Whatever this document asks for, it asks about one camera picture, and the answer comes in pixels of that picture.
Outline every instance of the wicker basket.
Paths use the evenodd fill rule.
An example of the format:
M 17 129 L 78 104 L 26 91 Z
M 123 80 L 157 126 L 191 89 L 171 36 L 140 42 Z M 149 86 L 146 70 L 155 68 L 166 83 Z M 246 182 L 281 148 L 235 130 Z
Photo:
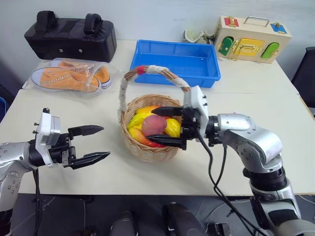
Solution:
M 121 117 L 120 124 L 123 132 L 123 138 L 126 146 L 130 149 L 131 154 L 140 160 L 148 162 L 165 161 L 174 157 L 178 147 L 149 147 L 136 141 L 129 134 L 127 125 L 135 115 L 137 109 L 150 105 L 161 106 L 180 106 L 179 101 L 170 98 L 169 96 L 159 94 L 149 94 L 138 97 L 126 105 L 126 88 L 130 80 L 134 80 L 138 75 L 143 73 L 161 74 L 169 81 L 181 87 L 183 91 L 189 91 L 189 85 L 165 67 L 160 66 L 139 66 L 125 74 L 122 80 L 120 89 L 120 105 Z

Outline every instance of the white table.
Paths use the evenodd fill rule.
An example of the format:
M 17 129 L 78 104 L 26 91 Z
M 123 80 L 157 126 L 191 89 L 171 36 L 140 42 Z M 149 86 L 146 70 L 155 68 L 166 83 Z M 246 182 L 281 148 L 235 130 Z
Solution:
M 128 71 L 135 41 L 118 41 L 112 65 Z M 239 112 L 253 117 L 256 123 L 279 135 L 283 141 L 282 157 L 287 176 L 296 194 L 315 193 L 315 122 L 297 90 L 278 63 L 219 59 L 222 78 L 207 95 L 209 114 Z M 104 131 L 75 137 L 77 157 L 95 151 L 111 154 L 95 165 L 77 170 L 41 167 L 40 190 L 43 194 L 154 194 L 214 195 L 207 174 L 209 157 L 202 146 L 188 142 L 187 151 L 163 163 L 145 163 L 134 158 L 125 147 L 118 124 L 120 80 L 97 97 L 80 98 L 72 93 L 46 93 L 30 87 L 19 91 L 0 124 L 0 143 L 22 142 L 34 138 L 33 123 L 42 108 L 61 118 L 62 132 L 86 124 L 103 126 Z M 161 93 L 183 100 L 174 86 L 131 83 L 127 101 L 148 93 Z M 220 171 L 222 147 L 212 148 L 213 173 Z M 220 188 L 226 195 L 251 195 L 248 179 L 242 175 L 238 155 L 228 149 L 226 168 Z M 20 193 L 34 193 L 31 173 L 26 173 Z

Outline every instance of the yellow fruit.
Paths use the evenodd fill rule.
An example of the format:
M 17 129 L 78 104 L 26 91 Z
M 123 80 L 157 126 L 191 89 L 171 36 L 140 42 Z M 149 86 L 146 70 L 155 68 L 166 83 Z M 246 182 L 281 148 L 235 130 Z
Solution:
M 134 125 L 133 128 L 137 128 L 137 129 L 140 129 L 142 128 L 142 123 L 141 124 L 138 124 L 138 125 Z
M 164 132 L 173 138 L 179 138 L 181 135 L 181 124 L 174 118 L 167 119 L 166 122 L 167 127 Z
M 151 106 L 147 106 L 147 107 L 142 107 L 142 108 L 139 108 L 137 111 L 136 111 L 136 114 L 139 114 L 139 113 L 151 113 L 152 110 L 156 109 L 156 108 L 159 108 L 161 107 L 160 105 L 151 105 Z
M 142 124 L 142 122 L 144 121 L 144 119 L 148 116 L 153 115 L 153 113 L 139 113 L 136 114 L 131 121 L 129 122 L 127 129 L 130 129 L 131 127 L 135 126 L 135 125 L 139 125 Z

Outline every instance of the black chair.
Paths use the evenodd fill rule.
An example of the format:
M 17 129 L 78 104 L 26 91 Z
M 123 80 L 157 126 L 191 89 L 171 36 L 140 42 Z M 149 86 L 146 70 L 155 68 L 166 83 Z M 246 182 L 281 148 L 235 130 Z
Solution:
M 306 53 L 292 83 L 299 91 L 305 104 L 315 108 L 315 47 L 306 48 Z

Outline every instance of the yellow latch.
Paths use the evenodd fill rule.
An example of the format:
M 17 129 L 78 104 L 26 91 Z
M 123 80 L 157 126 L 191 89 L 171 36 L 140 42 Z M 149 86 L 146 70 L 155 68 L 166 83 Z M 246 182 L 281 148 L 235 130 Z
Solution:
M 262 51 L 263 40 L 241 38 L 238 47 L 236 48 L 234 55 L 236 56 L 256 56 L 256 54 Z

